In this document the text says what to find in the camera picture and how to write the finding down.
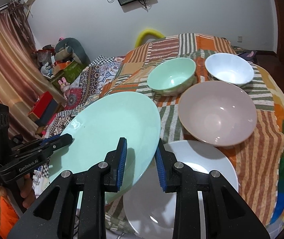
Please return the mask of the left hand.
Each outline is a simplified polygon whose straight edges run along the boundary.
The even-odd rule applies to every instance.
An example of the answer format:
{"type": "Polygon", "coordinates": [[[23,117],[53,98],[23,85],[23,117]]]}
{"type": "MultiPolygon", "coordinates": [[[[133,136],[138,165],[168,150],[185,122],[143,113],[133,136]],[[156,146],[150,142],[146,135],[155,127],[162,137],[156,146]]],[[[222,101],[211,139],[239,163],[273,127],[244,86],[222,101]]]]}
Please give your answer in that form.
{"type": "MultiPolygon", "coordinates": [[[[32,179],[30,174],[24,176],[24,184],[20,188],[20,195],[24,199],[23,207],[28,209],[30,205],[35,201],[36,196],[32,188],[32,179]]],[[[6,188],[0,186],[0,196],[8,203],[11,204],[10,197],[7,194],[6,188]]]]}

